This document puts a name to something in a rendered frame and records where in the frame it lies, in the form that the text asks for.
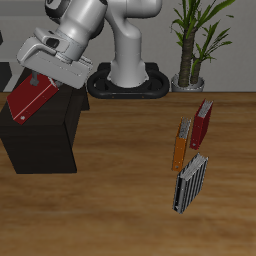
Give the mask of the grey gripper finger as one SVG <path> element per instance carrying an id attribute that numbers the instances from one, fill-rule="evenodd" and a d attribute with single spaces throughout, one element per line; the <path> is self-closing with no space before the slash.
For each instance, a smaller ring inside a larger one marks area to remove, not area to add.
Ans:
<path id="1" fill-rule="evenodd" d="M 36 71 L 32 72 L 32 78 L 30 80 L 30 84 L 33 86 L 37 86 L 39 83 L 39 80 L 37 79 L 37 75 L 38 75 L 38 73 Z"/>
<path id="2" fill-rule="evenodd" d="M 52 85 L 54 85 L 56 88 L 59 88 L 62 86 L 62 82 L 54 80 L 50 77 L 48 77 L 49 81 L 51 82 Z"/>

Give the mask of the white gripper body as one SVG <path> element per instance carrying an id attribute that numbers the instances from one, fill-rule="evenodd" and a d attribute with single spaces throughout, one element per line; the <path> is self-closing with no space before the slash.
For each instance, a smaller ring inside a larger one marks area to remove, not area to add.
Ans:
<path id="1" fill-rule="evenodd" d="M 42 44 L 36 37 L 28 38 L 17 54 L 20 65 L 80 89 L 91 71 L 92 62 L 82 56 L 71 64 L 56 57 L 56 51 Z"/>

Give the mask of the red book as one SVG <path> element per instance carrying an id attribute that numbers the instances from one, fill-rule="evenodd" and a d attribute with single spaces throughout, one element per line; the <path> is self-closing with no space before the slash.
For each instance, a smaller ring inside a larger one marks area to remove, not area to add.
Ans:
<path id="1" fill-rule="evenodd" d="M 203 100 L 194 116 L 190 147 L 198 150 L 208 130 L 213 102 Z"/>
<path id="2" fill-rule="evenodd" d="M 59 91 L 45 75 L 37 75 L 37 86 L 30 84 L 31 78 L 32 73 L 7 97 L 12 119 L 20 125 Z"/>

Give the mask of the orange book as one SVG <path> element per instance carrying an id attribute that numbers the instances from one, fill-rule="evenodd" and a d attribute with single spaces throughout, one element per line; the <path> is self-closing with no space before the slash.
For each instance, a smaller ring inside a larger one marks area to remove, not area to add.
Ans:
<path id="1" fill-rule="evenodd" d="M 191 118 L 182 117 L 175 137 L 172 170 L 180 172 L 182 170 L 185 157 L 187 140 L 190 130 Z"/>

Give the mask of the black and white striped book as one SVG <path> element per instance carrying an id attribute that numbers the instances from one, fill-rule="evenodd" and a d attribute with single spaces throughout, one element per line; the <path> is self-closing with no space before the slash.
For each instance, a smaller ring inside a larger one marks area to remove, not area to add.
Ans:
<path id="1" fill-rule="evenodd" d="M 177 175 L 173 209 L 182 214 L 202 189 L 208 158 L 197 153 Z"/>

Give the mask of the dark brown desk caddy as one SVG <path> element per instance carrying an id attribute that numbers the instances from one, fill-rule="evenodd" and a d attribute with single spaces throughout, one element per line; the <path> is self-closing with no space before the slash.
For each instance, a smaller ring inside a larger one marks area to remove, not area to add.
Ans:
<path id="1" fill-rule="evenodd" d="M 23 125 L 5 103 L 0 139 L 17 174 L 76 173 L 72 146 L 80 113 L 89 110 L 85 87 L 62 85 Z"/>

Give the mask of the pot plant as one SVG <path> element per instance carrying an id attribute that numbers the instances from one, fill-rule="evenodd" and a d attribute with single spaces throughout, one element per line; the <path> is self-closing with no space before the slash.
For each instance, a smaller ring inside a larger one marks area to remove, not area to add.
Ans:
<path id="1" fill-rule="evenodd" d="M 230 6 L 235 0 L 217 0 L 201 9 L 202 0 L 181 0 L 182 12 L 174 9 L 178 18 L 170 26 L 177 24 L 180 32 L 175 30 L 181 47 L 181 62 L 179 72 L 171 79 L 172 92 L 202 92 L 204 89 L 204 79 L 200 77 L 201 65 L 204 61 L 212 62 L 212 53 L 218 48 L 230 45 L 231 41 L 225 41 L 229 28 L 214 36 L 219 21 L 213 25 L 205 27 L 216 14 L 224 8 Z"/>

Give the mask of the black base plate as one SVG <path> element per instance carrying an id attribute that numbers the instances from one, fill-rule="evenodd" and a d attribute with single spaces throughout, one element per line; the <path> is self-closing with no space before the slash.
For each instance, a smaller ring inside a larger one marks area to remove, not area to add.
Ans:
<path id="1" fill-rule="evenodd" d="M 107 79 L 110 73 L 110 63 L 103 62 L 87 80 L 87 90 L 99 99 L 158 99 L 164 97 L 170 88 L 169 79 L 159 71 L 153 62 L 145 63 L 149 79 L 134 88 L 122 88 Z"/>

